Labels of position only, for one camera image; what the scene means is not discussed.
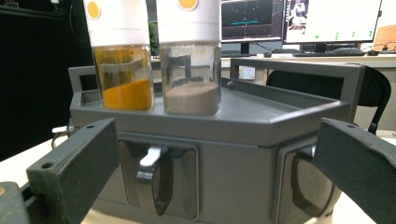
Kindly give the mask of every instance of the desk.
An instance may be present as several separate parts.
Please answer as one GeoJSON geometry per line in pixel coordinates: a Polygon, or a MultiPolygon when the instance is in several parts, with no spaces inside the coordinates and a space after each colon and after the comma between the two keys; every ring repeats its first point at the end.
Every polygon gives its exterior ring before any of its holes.
{"type": "MultiPolygon", "coordinates": [[[[382,72],[390,82],[393,89],[389,98],[388,105],[384,114],[379,121],[378,127],[381,130],[396,131],[396,54],[379,54],[378,56],[361,56],[361,57],[292,57],[291,54],[273,54],[271,58],[251,57],[252,59],[275,60],[275,61],[292,61],[308,63],[361,63],[377,69],[382,72]]],[[[221,59],[221,75],[230,76],[230,59],[221,59]]],[[[265,85],[267,73],[263,70],[256,71],[255,80],[247,80],[255,84],[265,85]]],[[[360,127],[367,129],[370,125],[371,118],[375,113],[375,108],[358,106],[354,122],[360,127]]]]}
{"type": "MultiPolygon", "coordinates": [[[[59,145],[66,138],[57,139],[56,145],[59,145]]],[[[393,145],[396,145],[396,138],[383,138],[393,145]]],[[[5,161],[0,162],[0,182],[13,181],[20,187],[27,182],[25,170],[35,161],[50,152],[50,142],[46,141],[36,147],[32,147],[22,153],[11,157],[5,161]]],[[[95,210],[90,210],[82,224],[135,224],[130,220],[121,219],[104,215],[95,210]]],[[[345,223],[360,223],[360,224],[374,224],[374,222],[344,193],[341,195],[338,203],[334,207],[334,213],[330,217],[322,219],[312,218],[305,224],[345,224],[345,223]]]]}

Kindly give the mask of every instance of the screw hole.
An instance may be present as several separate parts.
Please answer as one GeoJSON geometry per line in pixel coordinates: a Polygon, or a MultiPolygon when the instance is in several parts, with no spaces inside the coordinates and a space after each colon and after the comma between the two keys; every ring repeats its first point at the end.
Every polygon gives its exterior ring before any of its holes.
{"type": "Polygon", "coordinates": [[[53,166],[53,162],[47,162],[41,166],[42,169],[48,169],[53,166]]]}

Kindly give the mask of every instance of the monitor with dark screen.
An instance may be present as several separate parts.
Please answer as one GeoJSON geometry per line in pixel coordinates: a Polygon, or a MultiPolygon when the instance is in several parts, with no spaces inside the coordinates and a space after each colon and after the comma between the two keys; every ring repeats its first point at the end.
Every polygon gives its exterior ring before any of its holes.
{"type": "Polygon", "coordinates": [[[381,0],[286,0],[282,44],[373,42],[381,0]]]}
{"type": "Polygon", "coordinates": [[[284,0],[221,1],[221,43],[241,43],[248,53],[251,42],[280,41],[284,0]]]}

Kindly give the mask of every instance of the round orange logo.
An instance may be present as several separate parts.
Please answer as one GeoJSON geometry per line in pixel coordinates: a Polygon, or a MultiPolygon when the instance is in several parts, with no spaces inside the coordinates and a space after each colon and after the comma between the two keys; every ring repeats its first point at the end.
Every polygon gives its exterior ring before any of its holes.
{"type": "Polygon", "coordinates": [[[87,12],[88,12],[88,16],[90,17],[90,19],[92,20],[97,20],[100,17],[100,8],[99,6],[91,1],[88,3],[87,5],[87,12]]]}
{"type": "Polygon", "coordinates": [[[178,5],[184,10],[193,10],[198,5],[198,0],[178,0],[178,5]]]}

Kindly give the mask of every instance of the turmeric powder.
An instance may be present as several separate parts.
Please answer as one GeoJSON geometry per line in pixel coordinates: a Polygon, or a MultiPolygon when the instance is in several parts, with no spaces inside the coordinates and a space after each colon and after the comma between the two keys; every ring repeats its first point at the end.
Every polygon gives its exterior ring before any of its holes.
{"type": "Polygon", "coordinates": [[[109,109],[149,110],[153,103],[148,78],[107,89],[102,96],[105,108],[109,109]]]}

